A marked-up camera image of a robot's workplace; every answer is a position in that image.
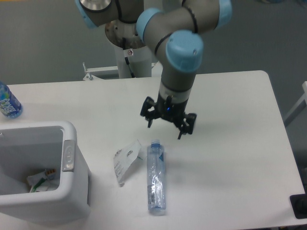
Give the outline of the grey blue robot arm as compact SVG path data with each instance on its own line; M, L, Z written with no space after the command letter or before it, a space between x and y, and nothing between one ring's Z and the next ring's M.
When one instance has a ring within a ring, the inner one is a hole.
M106 27L110 42L153 52L163 67L158 98L147 97L140 114L149 124L161 118L180 135L192 134L197 116L185 108L202 62L201 34L230 21L231 1L184 0L170 12L146 9L142 0L78 0L76 6L88 27Z

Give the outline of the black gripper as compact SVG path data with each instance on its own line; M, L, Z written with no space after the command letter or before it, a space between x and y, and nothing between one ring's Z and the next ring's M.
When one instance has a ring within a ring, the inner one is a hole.
M174 103L173 97L170 95L166 99L158 95L157 102L147 96L142 105L140 115L148 121L148 128L151 127L153 120L158 118L173 123L176 127L179 127L178 139L181 139L182 135L191 135L193 133L197 118L195 113L185 113L187 103L188 100Z

